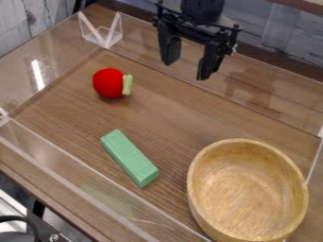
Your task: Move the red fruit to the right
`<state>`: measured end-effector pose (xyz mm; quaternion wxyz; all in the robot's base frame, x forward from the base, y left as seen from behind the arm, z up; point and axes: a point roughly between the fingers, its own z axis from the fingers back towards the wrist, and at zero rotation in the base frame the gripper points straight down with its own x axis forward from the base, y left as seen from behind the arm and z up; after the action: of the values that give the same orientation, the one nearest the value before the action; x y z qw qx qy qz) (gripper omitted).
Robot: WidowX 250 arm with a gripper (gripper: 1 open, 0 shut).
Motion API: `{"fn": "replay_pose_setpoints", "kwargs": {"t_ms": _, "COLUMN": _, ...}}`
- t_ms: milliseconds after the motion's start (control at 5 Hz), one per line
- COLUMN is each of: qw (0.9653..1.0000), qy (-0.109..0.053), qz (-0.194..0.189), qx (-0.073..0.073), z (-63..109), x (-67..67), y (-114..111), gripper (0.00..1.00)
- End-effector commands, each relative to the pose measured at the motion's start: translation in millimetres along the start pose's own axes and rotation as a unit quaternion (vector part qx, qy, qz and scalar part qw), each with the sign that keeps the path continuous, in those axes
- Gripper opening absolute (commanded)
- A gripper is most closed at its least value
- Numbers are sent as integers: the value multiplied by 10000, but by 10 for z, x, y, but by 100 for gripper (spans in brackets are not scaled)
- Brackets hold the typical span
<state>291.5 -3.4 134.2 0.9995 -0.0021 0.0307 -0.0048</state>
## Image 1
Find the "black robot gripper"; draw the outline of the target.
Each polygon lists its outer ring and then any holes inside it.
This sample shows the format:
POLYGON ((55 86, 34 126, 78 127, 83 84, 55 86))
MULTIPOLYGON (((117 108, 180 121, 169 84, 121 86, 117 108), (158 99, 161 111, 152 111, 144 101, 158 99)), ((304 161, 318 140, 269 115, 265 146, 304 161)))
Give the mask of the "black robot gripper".
POLYGON ((224 55, 236 51, 242 28, 222 14, 224 0, 157 0, 153 26, 157 30, 160 58, 166 66, 180 57, 181 39, 204 45, 196 79, 217 72, 224 55))

